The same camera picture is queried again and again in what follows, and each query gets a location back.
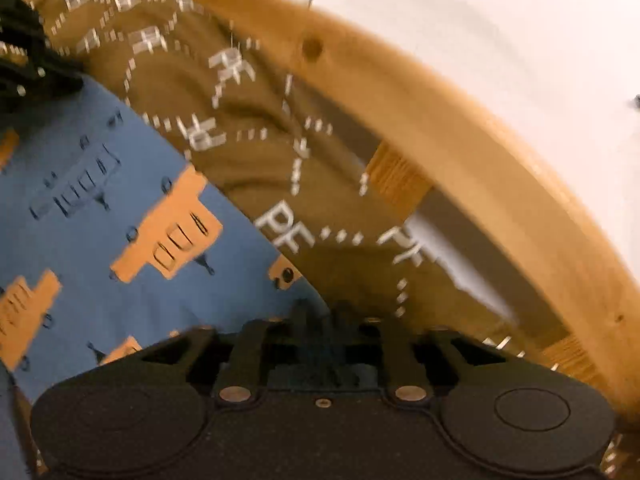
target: wooden frame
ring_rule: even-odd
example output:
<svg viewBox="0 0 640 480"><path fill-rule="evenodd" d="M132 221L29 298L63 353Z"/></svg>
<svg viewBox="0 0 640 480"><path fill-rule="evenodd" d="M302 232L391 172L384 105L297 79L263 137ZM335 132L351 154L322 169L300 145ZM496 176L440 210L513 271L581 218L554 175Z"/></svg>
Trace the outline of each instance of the wooden frame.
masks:
<svg viewBox="0 0 640 480"><path fill-rule="evenodd" d="M400 214L429 181L446 193L553 307L617 409L639 416L640 290L585 208L516 134L428 67L336 18L289 0L196 1L260 38L274 62L386 142L381 167L415 177ZM388 182L384 171L378 181Z"/></svg>

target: brown fabric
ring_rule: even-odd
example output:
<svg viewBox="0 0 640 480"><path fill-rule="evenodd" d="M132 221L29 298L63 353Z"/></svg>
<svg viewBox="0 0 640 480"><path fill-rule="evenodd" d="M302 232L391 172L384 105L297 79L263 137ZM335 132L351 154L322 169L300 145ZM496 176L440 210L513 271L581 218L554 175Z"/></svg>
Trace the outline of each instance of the brown fabric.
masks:
<svg viewBox="0 0 640 480"><path fill-rule="evenodd" d="M261 54L259 38L238 38L230 24L221 23L197 4L191 9L188 0L184 10L177 0L142 0L125 12L118 12L110 1L89 0L71 11L65 0L37 0L34 4L45 20L52 46L61 52L68 48L75 56L82 38L95 28L100 47L86 51L81 43L76 55L86 64L86 72L119 98L128 99L138 114L146 114L150 124L177 150L189 150L186 156L197 170L245 215L256 221L286 201L294 213L293 225L302 222L314 241L311 246L297 234L297 252L286 244L279 248L329 304L349 301L367 315L396 312L402 316L404 309L402 319L415 331L447 325L481 340L490 337L496 343L511 336L505 350L515 354L526 350L529 358L540 358L516 329L458 290L445 271L423 253L419 253L419 265L411 258L393 263L407 248L393 238L378 243L394 227L385 204L363 186L362 168L337 136L328 133L328 124L295 78L286 95L287 73ZM63 23L60 14L65 16ZM106 19L104 26L101 18ZM152 52L134 55L129 34L154 25L163 36L166 51L153 46ZM212 96L223 66L210 68L207 60L232 45L240 45L243 60L255 71L255 81L247 72L239 73L240 84L233 78L226 81L215 109ZM215 117L216 127L209 134L215 137L224 132L226 142L205 151L190 148L177 118L189 128L193 114L200 123ZM295 142L302 139L306 139L308 158L294 150ZM293 195L297 159L301 159L300 190ZM330 229L330 235L322 239L325 228ZM340 242L341 230L346 236ZM268 225L262 232L277 241L278 233ZM362 237L357 245L354 236L356 240Z"/></svg>

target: black object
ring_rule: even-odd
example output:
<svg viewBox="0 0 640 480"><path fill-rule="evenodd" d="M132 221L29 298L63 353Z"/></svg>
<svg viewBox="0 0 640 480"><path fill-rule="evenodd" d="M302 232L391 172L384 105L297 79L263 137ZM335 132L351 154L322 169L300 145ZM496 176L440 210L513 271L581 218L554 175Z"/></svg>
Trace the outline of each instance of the black object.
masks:
<svg viewBox="0 0 640 480"><path fill-rule="evenodd" d="M303 304L192 330L47 390L49 480L603 479L595 390L457 332Z"/></svg>
<svg viewBox="0 0 640 480"><path fill-rule="evenodd" d="M26 63L0 58L0 112L82 88L81 65L50 49L40 16L22 0L0 0L0 41L23 49Z"/></svg>

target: curved wooden rim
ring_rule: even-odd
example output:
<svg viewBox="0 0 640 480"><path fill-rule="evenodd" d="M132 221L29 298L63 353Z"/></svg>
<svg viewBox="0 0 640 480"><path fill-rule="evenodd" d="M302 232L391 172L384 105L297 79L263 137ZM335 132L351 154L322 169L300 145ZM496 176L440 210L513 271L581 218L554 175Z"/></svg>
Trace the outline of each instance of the curved wooden rim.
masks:
<svg viewBox="0 0 640 480"><path fill-rule="evenodd" d="M288 0L196 0L416 164L552 305L606 378L640 408L640 290L585 208L533 150L428 67ZM322 53L309 59L305 42Z"/></svg>

